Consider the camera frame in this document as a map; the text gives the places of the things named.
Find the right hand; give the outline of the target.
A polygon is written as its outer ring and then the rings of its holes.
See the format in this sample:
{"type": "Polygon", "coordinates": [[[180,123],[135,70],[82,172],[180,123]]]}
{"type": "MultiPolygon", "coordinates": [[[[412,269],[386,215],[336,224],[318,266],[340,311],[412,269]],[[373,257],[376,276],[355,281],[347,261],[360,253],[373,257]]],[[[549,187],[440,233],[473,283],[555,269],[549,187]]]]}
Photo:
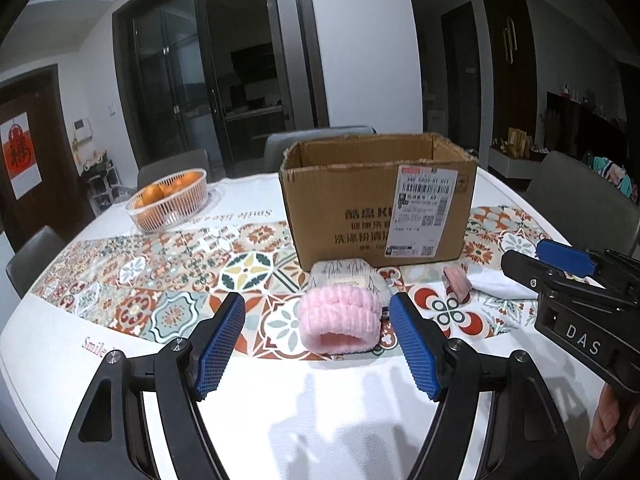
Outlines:
{"type": "Polygon", "coordinates": [[[620,402],[614,389],[605,384],[586,440],[586,450],[591,458],[600,460],[616,440],[615,427],[620,421],[620,402]]]}

